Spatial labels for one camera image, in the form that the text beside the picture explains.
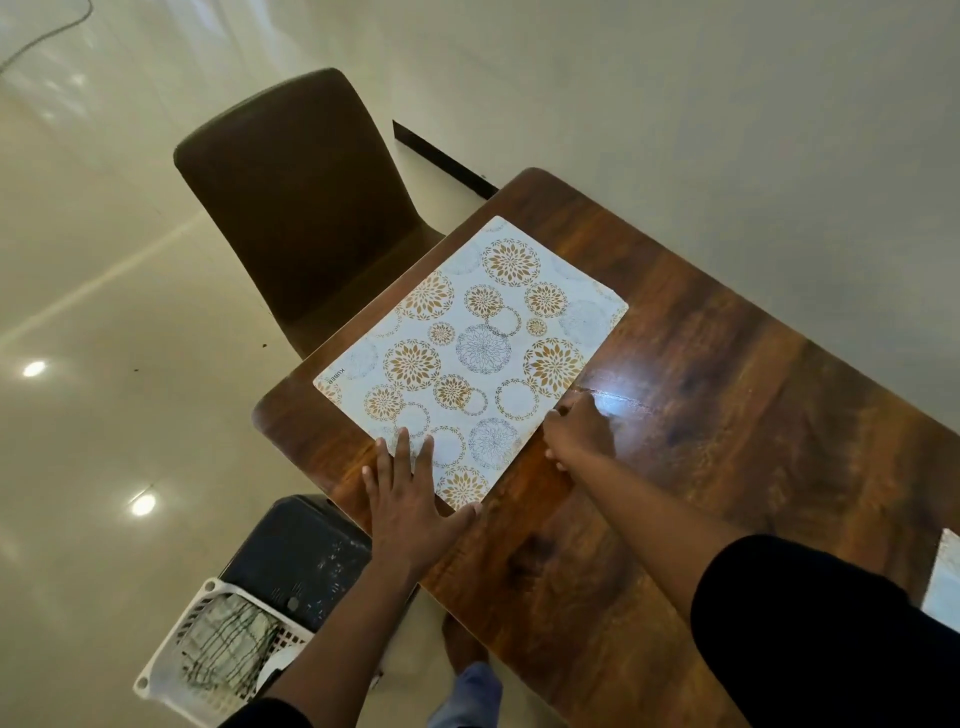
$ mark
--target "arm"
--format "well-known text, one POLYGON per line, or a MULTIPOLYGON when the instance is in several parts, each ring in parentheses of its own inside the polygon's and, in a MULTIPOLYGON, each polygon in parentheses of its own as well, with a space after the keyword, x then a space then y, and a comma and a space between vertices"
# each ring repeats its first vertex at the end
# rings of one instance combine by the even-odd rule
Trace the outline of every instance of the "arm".
POLYGON ((623 537, 670 603, 690 621, 690 606, 713 558, 746 532, 720 521, 617 462, 606 418, 589 393, 564 397, 547 414, 547 457, 569 470, 623 537))
POLYGON ((372 513, 371 562, 266 693, 297 708, 316 728, 356 724, 404 602, 479 512, 479 503, 472 503, 446 519, 437 513, 432 460, 433 438, 427 437, 410 474, 405 428, 399 432, 396 460, 382 439, 376 441, 376 475, 363 469, 372 513))

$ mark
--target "circular pattern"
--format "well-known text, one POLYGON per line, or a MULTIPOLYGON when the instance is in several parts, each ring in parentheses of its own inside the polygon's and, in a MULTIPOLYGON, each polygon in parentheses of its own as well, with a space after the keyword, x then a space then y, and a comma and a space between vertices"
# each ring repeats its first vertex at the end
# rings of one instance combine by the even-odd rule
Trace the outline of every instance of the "circular pattern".
POLYGON ((451 276, 465 276, 480 267, 480 250, 475 243, 467 243, 444 263, 451 276))
POLYGON ((493 329, 494 333, 498 333, 501 336, 513 336, 515 333, 520 331, 520 327, 523 326, 523 319, 520 318, 520 314, 516 312, 516 309, 511 305, 505 305, 503 307, 504 311, 510 311, 514 316, 516 316, 516 326, 513 327, 510 331, 498 331, 497 328, 491 323, 490 319, 487 320, 487 325, 493 329))
POLYGON ((400 328, 400 324, 402 323, 403 313, 400 311, 400 307, 397 306, 394 308, 394 310, 380 319, 377 325, 370 329, 370 333, 377 339, 385 339, 388 336, 393 336, 400 328))
POLYGON ((464 455, 467 454, 467 440, 464 439, 464 433, 460 431, 457 427, 451 427, 450 425, 440 425, 439 427, 434 427, 433 432, 430 434, 433 435, 434 440, 434 450, 433 450, 433 464, 438 468, 451 468, 454 465, 457 465, 461 460, 464 459, 464 455), (446 450, 446 445, 444 441, 447 440, 441 433, 449 432, 454 437, 457 438, 457 441, 460 443, 460 451, 457 456, 450 460, 449 462, 443 462, 437 459, 437 453, 440 450, 446 450))
POLYGON ((472 372, 491 375, 510 361, 510 342, 487 324, 468 327, 457 337, 457 358, 472 372))
POLYGON ((487 411, 487 395, 483 390, 471 387, 469 382, 459 375, 443 375, 437 379, 437 383, 433 385, 433 397, 444 409, 455 409, 471 417, 487 411), (483 406, 477 412, 467 412, 474 392, 483 398, 483 406))
POLYGON ((583 368, 583 356, 564 339, 540 339, 523 355, 523 373, 545 397, 563 394, 583 368))
POLYGON ((440 355, 425 341, 404 339, 383 357, 383 372, 394 386, 416 392, 440 375, 440 355))
MULTIPOLYGON (((403 406, 400 408, 400 411, 396 413, 396 420, 394 420, 394 426, 397 429, 400 429, 401 427, 406 427, 407 432, 410 434, 411 440, 415 437, 422 437, 424 434, 426 434, 426 431, 430 428, 430 413, 427 411, 427 408, 424 407, 422 404, 420 404, 418 401, 405 402, 403 406), (403 410, 405 410, 407 407, 416 407, 423 414, 423 418, 424 418, 423 426, 420 429, 418 429, 416 432, 413 431, 409 425, 399 422, 399 419, 403 417, 403 410)), ((414 448, 412 445, 410 447, 410 451, 411 452, 414 451, 414 448)))
POLYGON ((503 468, 520 449, 520 436, 506 420, 491 417, 470 431, 470 454, 484 468, 503 468))
POLYGON ((344 379, 362 379, 376 366, 377 351, 372 342, 360 339, 340 360, 344 379))
POLYGON ((527 285, 540 272, 540 259, 533 248, 510 237, 485 248, 482 260, 487 275, 501 285, 527 285))
POLYGON ((560 328, 583 347, 598 347, 607 337, 607 314, 593 301, 571 303, 560 317, 560 328))
POLYGON ((340 406, 340 402, 343 399, 343 392, 340 391, 339 384, 335 381, 326 382, 321 376, 318 376, 313 380, 313 385, 320 390, 320 393, 324 395, 324 397, 337 406, 340 406))
POLYGON ((489 319, 503 309, 503 297, 491 285, 472 285, 464 294, 464 305, 474 316, 489 319))
POLYGON ((463 508, 482 500, 489 489, 487 478, 476 469, 464 465, 448 468, 437 483, 437 493, 451 508, 463 508))
POLYGON ((363 398, 364 411, 380 422, 393 422, 403 404, 403 393, 387 384, 377 384, 363 398))
POLYGON ((430 325, 427 336, 430 337, 431 344, 436 344, 438 347, 445 347, 453 343, 457 332, 446 321, 438 321, 436 324, 430 325))
MULTIPOLYGON (((507 394, 507 399, 512 399, 511 395, 507 394)), ((540 407, 540 395, 537 391, 530 385, 529 381, 524 381, 523 379, 507 379, 503 384, 496 388, 496 394, 493 396, 493 401, 496 402, 496 408, 500 410, 500 414, 506 417, 508 420, 515 420, 519 422, 520 420, 526 420, 528 417, 533 417, 537 414, 537 410, 540 407), (517 414, 515 412, 510 412, 506 407, 503 406, 503 400, 501 396, 511 385, 518 384, 521 387, 524 387, 530 395, 533 396, 534 403, 530 407, 530 411, 517 414)))
POLYGON ((552 319, 564 312, 566 293, 559 285, 541 280, 527 288, 527 292, 523 295, 523 302, 535 316, 552 319))
POLYGON ((434 399, 444 409, 463 410, 470 401, 473 388, 460 375, 443 375, 433 385, 434 399))
POLYGON ((531 336, 546 336, 546 322, 540 319, 530 319, 527 322, 527 333, 531 336))
POLYGON ((453 284, 440 271, 434 271, 400 303, 404 316, 429 321, 443 316, 453 305, 453 284))

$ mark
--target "black sleeve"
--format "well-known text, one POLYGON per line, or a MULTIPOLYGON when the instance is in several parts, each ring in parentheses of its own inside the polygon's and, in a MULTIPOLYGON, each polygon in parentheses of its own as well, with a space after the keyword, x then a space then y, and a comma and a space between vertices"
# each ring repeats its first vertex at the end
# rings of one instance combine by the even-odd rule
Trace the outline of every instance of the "black sleeve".
POLYGON ((960 725, 960 634, 822 551, 730 544, 697 587, 690 628, 754 728, 960 725))
POLYGON ((312 728, 310 721, 289 703, 263 697, 248 703, 220 724, 220 728, 312 728))

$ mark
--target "wall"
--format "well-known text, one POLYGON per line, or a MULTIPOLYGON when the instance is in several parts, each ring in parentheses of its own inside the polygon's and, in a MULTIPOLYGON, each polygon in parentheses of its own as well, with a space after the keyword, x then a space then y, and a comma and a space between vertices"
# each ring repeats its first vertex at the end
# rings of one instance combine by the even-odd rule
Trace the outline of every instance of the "wall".
POLYGON ((958 429, 958 5, 380 10, 398 122, 554 172, 958 429))

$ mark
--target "white tiled floor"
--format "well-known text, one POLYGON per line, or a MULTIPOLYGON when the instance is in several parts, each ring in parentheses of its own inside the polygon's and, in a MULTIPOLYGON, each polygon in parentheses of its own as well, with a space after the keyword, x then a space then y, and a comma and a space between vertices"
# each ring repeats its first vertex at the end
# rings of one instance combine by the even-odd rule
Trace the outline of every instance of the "white tiled floor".
MULTIPOLYGON (((0 716, 182 725, 133 678, 270 504, 311 486, 250 424, 298 358, 171 154, 214 113, 327 65, 388 133, 388 69, 360 0, 95 4, 0 78, 0 716), (36 359, 47 370, 23 377, 36 359), (147 487, 157 506, 138 519, 147 487)), ((0 56, 84 8, 5 6, 0 56)), ((395 152, 438 230, 481 204, 395 152)), ((440 617, 418 597, 363 725, 422 725, 443 698, 440 617)), ((501 673, 503 725, 556 723, 501 673)))

